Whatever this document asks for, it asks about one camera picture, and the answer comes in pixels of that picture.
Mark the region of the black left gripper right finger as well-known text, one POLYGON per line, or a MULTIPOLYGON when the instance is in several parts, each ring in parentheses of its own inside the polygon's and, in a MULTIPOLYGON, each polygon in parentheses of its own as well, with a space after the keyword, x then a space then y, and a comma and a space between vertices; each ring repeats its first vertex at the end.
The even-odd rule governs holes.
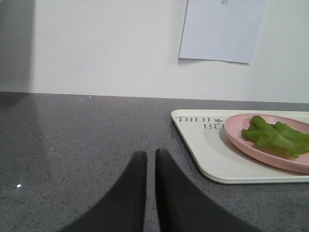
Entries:
POLYGON ((155 194, 162 232, 257 232, 204 195, 166 149, 155 154, 155 194))

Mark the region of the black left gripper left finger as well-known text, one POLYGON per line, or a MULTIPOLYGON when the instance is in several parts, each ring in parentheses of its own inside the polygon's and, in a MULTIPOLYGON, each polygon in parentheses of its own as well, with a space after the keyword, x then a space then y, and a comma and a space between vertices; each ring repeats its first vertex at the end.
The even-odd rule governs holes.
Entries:
POLYGON ((134 152, 107 194, 63 232, 142 232, 147 180, 147 154, 134 152))

